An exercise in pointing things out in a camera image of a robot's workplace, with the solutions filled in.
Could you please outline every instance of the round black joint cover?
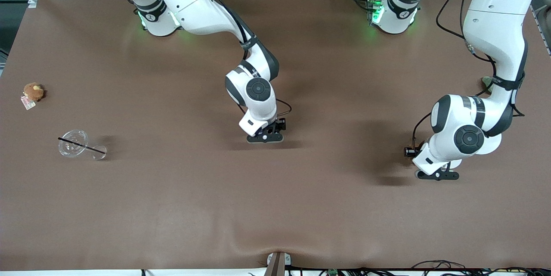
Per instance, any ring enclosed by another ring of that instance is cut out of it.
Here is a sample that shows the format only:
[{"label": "round black joint cover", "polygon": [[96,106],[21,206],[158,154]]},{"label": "round black joint cover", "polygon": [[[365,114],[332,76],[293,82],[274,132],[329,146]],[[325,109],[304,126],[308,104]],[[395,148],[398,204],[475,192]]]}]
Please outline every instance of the round black joint cover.
[{"label": "round black joint cover", "polygon": [[464,154],[474,154],[484,144],[484,133],[474,125],[463,125],[455,132],[453,142]]},{"label": "round black joint cover", "polygon": [[270,84],[264,78],[253,78],[247,84],[247,95],[255,101],[263,102],[270,97]]}]

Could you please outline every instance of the toy tag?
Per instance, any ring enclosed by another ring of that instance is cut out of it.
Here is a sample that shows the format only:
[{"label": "toy tag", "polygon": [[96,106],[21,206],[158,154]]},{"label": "toy tag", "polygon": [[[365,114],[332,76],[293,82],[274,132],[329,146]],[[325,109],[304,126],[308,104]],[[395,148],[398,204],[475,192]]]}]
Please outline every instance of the toy tag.
[{"label": "toy tag", "polygon": [[27,110],[33,108],[36,106],[36,102],[35,101],[31,101],[29,98],[27,98],[26,96],[21,96],[21,101],[23,103],[23,105],[25,105],[25,108]]}]

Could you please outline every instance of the brown stuffed animal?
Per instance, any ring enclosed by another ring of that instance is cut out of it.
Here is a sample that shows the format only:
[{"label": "brown stuffed animal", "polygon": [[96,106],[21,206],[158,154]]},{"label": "brown stuffed animal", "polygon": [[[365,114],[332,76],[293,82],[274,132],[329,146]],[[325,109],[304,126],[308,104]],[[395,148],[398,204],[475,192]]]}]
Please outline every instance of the brown stuffed animal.
[{"label": "brown stuffed animal", "polygon": [[23,93],[31,101],[39,101],[44,96],[44,90],[42,89],[40,84],[37,84],[36,82],[27,84],[23,88]]}]

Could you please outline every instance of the black straw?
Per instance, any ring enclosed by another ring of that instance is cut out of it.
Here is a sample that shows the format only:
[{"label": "black straw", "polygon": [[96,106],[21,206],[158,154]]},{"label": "black straw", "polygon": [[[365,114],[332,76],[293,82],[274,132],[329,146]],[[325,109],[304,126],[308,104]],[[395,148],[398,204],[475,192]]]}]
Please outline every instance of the black straw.
[{"label": "black straw", "polygon": [[86,149],[90,149],[90,150],[94,150],[94,151],[96,151],[96,152],[100,152],[100,154],[105,154],[105,152],[103,152],[103,151],[99,151],[98,149],[90,148],[90,147],[88,147],[88,146],[81,145],[81,144],[79,144],[79,143],[75,143],[74,141],[70,141],[70,140],[67,140],[67,139],[65,139],[65,138],[57,137],[57,139],[62,140],[62,141],[64,141],[64,142],[66,142],[66,143],[75,144],[75,145],[80,146],[80,147],[85,147]]}]

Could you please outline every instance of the table surface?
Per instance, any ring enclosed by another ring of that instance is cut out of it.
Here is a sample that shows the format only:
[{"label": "table surface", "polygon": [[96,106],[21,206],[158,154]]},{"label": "table surface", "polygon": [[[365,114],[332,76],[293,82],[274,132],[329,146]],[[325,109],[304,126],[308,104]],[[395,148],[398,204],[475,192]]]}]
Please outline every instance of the table surface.
[{"label": "table surface", "polygon": [[[531,13],[527,117],[501,147],[454,182],[418,180],[402,156],[435,101],[491,74],[436,27],[444,1],[388,35],[350,0],[226,0],[293,105],[283,143],[249,145],[224,89],[232,35],[155,38],[126,0],[39,0],[0,79],[0,270],[246,268],[273,251],[303,267],[548,266],[551,71]],[[453,29],[459,3],[442,16]],[[47,97],[26,111],[29,82]],[[59,154],[75,128],[106,160]]]}]

